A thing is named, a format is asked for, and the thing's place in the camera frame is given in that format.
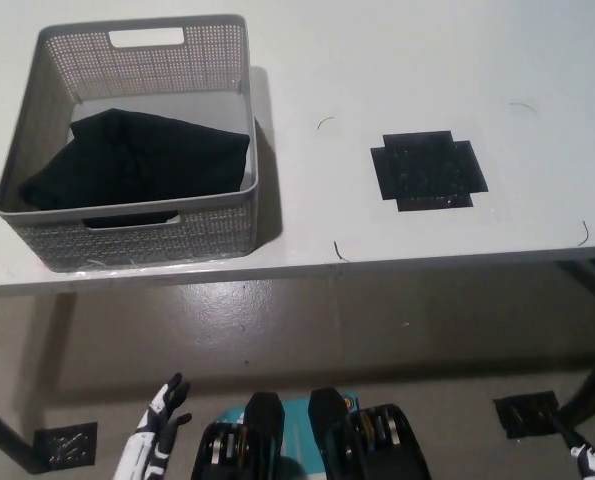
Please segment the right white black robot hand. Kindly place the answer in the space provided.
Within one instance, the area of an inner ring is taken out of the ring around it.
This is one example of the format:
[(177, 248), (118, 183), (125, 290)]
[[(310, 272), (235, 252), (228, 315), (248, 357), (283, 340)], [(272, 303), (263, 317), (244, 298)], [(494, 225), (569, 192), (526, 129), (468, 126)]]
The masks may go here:
[(595, 480), (595, 447), (581, 434), (554, 417), (553, 427), (562, 436), (570, 455), (576, 460), (583, 480)]

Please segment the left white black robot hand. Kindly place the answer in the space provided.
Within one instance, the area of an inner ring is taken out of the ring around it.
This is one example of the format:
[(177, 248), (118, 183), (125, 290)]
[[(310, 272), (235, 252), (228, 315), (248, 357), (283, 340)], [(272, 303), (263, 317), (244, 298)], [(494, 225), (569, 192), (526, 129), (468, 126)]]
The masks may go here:
[(165, 477), (178, 429), (192, 420), (191, 413), (173, 415), (189, 390), (190, 382), (181, 373), (174, 374), (159, 389), (124, 446), (114, 480)]

